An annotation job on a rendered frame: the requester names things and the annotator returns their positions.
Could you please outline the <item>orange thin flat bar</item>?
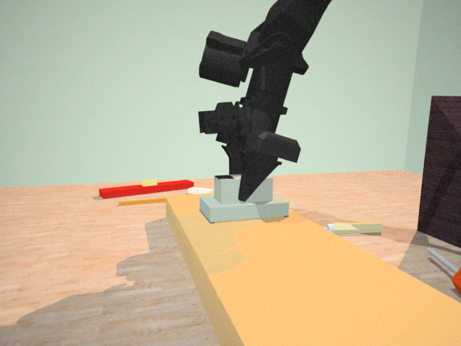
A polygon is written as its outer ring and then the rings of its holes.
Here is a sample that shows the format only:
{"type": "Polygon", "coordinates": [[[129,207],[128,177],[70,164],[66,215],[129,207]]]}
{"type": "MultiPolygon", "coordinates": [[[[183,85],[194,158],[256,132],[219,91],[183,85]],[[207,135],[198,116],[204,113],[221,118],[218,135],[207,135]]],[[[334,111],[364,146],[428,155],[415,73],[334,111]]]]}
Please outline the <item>orange thin flat bar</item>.
{"type": "Polygon", "coordinates": [[[159,199],[146,199],[146,200],[134,200],[134,201],[121,201],[119,202],[119,206],[131,205],[131,204],[155,203],[155,202],[166,202],[166,199],[159,198],[159,199]]]}

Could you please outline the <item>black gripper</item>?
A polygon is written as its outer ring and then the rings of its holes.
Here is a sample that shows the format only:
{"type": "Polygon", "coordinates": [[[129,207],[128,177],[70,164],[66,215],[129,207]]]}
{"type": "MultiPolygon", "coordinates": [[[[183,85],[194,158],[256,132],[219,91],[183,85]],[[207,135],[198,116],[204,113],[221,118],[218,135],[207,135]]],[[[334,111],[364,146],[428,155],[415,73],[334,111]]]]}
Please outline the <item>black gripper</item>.
{"type": "Polygon", "coordinates": [[[229,175],[241,175],[239,201],[246,201],[259,185],[281,164],[278,158],[297,163],[298,141],[275,134],[280,115],[286,115],[284,99],[260,90],[247,90],[240,105],[249,101],[251,125],[248,136],[218,132],[216,141],[229,157],[229,175]]]}

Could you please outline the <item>orange-handled awl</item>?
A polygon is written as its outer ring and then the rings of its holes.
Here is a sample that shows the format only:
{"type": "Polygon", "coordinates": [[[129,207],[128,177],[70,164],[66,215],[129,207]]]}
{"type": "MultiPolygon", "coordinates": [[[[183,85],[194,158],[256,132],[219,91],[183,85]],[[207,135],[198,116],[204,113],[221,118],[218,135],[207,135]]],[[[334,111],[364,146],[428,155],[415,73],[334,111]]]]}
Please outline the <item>orange-handled awl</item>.
{"type": "Polygon", "coordinates": [[[461,294],[461,268],[458,270],[456,267],[454,267],[454,265],[449,263],[446,259],[442,258],[433,249],[426,248],[426,250],[455,274],[451,280],[458,293],[461,294]]]}

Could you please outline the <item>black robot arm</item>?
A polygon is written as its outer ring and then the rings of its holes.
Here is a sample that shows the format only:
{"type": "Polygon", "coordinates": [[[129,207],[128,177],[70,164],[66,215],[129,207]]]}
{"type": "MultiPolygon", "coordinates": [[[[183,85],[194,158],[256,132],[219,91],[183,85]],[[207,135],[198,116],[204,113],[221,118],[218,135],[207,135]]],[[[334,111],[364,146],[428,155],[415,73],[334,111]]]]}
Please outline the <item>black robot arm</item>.
{"type": "MultiPolygon", "coordinates": [[[[210,31],[199,66],[200,78],[239,87],[253,69],[248,89],[265,91],[285,100],[293,73],[304,75],[309,65],[302,51],[332,0],[277,0],[266,20],[247,42],[210,31]]],[[[214,111],[200,111],[200,133],[227,132],[248,136],[251,106],[245,100],[217,103],[214,111]],[[245,134],[244,134],[245,133],[245,134]]]]}

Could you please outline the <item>white rectangular block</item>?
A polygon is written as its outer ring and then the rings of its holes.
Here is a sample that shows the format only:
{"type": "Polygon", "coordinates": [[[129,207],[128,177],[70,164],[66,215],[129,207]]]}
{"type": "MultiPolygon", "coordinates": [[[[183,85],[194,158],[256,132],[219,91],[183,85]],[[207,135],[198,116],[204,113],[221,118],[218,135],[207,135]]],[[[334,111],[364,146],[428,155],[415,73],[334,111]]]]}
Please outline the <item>white rectangular block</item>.
{"type": "Polygon", "coordinates": [[[214,189],[191,187],[191,188],[188,188],[188,193],[192,193],[192,194],[214,193],[214,189]]]}

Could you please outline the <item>light orange floor panel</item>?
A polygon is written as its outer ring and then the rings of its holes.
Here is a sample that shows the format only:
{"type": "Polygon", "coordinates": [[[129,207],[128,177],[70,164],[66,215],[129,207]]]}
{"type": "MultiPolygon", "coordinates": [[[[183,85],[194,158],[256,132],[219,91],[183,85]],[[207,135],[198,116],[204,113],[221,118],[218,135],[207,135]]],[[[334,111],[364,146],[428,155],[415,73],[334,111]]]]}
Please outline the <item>light orange floor panel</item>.
{"type": "Polygon", "coordinates": [[[209,223],[166,217],[220,346],[461,346],[461,304],[289,209],[209,223]]]}

